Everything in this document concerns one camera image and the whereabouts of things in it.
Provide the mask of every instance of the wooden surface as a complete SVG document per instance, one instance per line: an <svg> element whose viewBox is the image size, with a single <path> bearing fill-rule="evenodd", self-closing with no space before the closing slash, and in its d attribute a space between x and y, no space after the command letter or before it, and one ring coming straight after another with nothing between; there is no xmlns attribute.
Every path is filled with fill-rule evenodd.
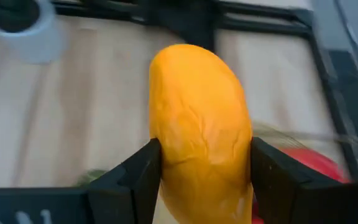
<svg viewBox="0 0 358 224"><path fill-rule="evenodd" d="M308 7L306 1L251 3ZM148 66L182 40L128 22L60 16L67 51L26 65L0 43L0 187L69 186L88 169L111 169L149 140ZM218 55L242 82L253 121L282 131L334 133L304 40L217 33ZM332 144L309 146L343 166ZM155 223L171 223L161 202Z"/></svg>

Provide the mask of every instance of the black plastic frame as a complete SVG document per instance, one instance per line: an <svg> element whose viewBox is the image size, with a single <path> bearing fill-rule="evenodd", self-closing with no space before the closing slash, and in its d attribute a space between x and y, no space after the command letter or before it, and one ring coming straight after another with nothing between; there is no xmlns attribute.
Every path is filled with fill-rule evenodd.
<svg viewBox="0 0 358 224"><path fill-rule="evenodd" d="M209 0L83 0L83 4L62 1L53 3L61 15L114 19L164 27L187 43L199 45L212 52L215 50L216 29L301 37L310 45L337 133L358 137L358 71L349 52L326 50L319 46L311 11ZM272 17L286 20L290 24L240 20L230 17L229 13ZM269 147L262 142L259 144L264 156L269 157ZM352 178L358 181L358 143L342 144L341 148ZM258 150L253 149L252 152L256 155ZM254 166L258 157L267 158L274 163L274 160L261 157L261 154L252 156L253 172L259 172L258 167ZM30 218L34 224L49 224L45 222L45 217L50 215L53 223L64 224L152 223L161 176L160 162L160 144L158 140L152 139L128 160L85 188L0 189L0 221L18 223L17 218L21 217ZM252 181L256 185L260 181L263 183L264 180L254 177ZM351 188L352 186L346 188L345 194L348 194ZM255 191L257 194L263 192L263 186L256 187ZM330 194L330 191L325 192L327 191L320 196L326 197ZM294 207L290 208L287 212L294 212ZM265 213L264 218L269 219L269 214Z"/></svg>

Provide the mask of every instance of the yellow mango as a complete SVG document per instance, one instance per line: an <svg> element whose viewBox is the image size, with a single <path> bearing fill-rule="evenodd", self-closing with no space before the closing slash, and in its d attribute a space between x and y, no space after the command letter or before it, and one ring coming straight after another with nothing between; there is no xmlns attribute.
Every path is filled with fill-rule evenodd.
<svg viewBox="0 0 358 224"><path fill-rule="evenodd" d="M152 60L149 87L170 213L180 223L251 223L252 127L235 74L210 51L179 44Z"/></svg>

